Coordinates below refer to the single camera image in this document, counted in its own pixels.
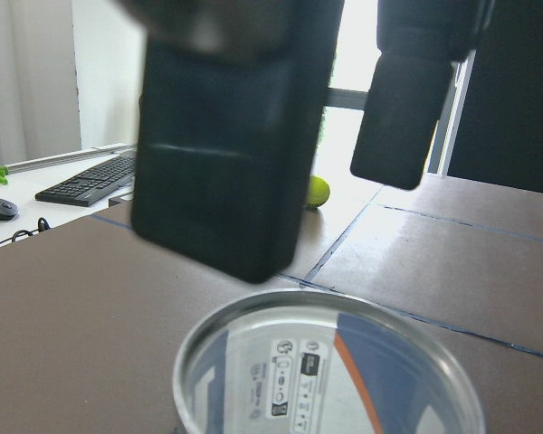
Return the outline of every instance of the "tin can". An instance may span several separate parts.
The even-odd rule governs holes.
[[[177,354],[187,434],[484,434],[476,391],[431,336],[365,300],[251,294],[214,312]]]

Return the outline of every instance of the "orange stripe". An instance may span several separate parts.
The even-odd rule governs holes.
[[[350,354],[346,343],[338,332],[336,332],[336,337],[334,337],[334,346],[338,350],[338,353],[340,354],[344,365],[346,365],[346,368],[348,369],[350,378],[352,379],[352,382],[354,382],[354,385],[358,390],[360,398],[364,403],[366,413],[370,418],[370,421],[372,422],[372,428],[374,428],[376,434],[383,434],[384,431],[382,430],[382,425],[380,425],[380,419],[376,414],[376,409],[374,408],[374,403],[372,402],[372,398],[370,397],[368,388],[362,380],[362,375],[360,375],[360,371],[356,366],[356,362],[354,362],[354,359],[352,358],[352,354]]]

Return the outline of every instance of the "yellow ball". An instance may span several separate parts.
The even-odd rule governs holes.
[[[329,185],[323,178],[312,175],[306,198],[306,208],[315,209],[326,203],[329,198]]]

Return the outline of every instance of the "wall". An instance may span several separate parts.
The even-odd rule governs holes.
[[[110,0],[72,0],[82,148],[136,143],[145,36]]]
[[[0,164],[26,159],[10,5],[0,0]]]
[[[80,148],[71,0],[10,0],[28,159]]]
[[[143,48],[112,0],[0,0],[0,165],[135,143]]]

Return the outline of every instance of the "brown cardboard surface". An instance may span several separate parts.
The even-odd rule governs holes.
[[[469,374],[490,434],[543,433],[543,359],[412,321],[442,343]]]
[[[294,275],[365,203],[335,197],[305,214]],[[248,286],[146,243],[128,208],[0,249],[0,434],[170,433],[171,371],[189,328],[250,291],[296,287]],[[313,281],[543,350],[543,243],[371,205]],[[413,324],[461,361],[489,432],[543,432],[543,359]]]
[[[425,175],[410,192],[384,187],[375,203],[543,238],[543,193]]]
[[[543,244],[373,206],[314,283],[543,351]]]
[[[85,217],[0,249],[0,433],[170,433],[185,334],[247,286]]]

